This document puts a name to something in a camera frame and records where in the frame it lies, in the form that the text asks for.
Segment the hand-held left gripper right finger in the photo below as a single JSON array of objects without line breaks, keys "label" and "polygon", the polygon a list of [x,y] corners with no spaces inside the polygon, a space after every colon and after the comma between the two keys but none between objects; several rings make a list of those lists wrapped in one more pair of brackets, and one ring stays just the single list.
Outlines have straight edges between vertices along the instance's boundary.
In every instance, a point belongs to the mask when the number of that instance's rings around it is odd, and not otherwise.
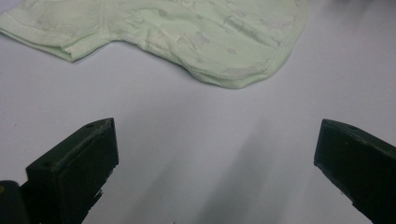
[{"label": "hand-held left gripper right finger", "polygon": [[355,126],[325,119],[314,164],[374,224],[396,224],[396,147]]}]

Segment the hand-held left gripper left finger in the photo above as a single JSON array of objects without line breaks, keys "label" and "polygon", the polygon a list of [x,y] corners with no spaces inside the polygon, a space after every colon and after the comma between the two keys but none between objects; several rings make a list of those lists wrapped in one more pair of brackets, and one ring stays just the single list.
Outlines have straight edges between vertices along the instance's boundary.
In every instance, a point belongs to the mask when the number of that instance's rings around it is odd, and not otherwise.
[{"label": "hand-held left gripper left finger", "polygon": [[81,224],[119,164],[113,118],[84,125],[26,168],[22,185],[34,224]]}]

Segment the pale green baby shirt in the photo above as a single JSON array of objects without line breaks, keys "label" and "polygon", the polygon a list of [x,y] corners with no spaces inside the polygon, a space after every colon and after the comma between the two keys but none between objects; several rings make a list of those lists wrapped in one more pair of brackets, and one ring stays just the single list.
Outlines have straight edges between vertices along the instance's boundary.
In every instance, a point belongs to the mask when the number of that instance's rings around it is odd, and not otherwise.
[{"label": "pale green baby shirt", "polygon": [[307,17],[308,0],[21,0],[0,33],[69,62],[122,41],[241,89],[283,66]]}]

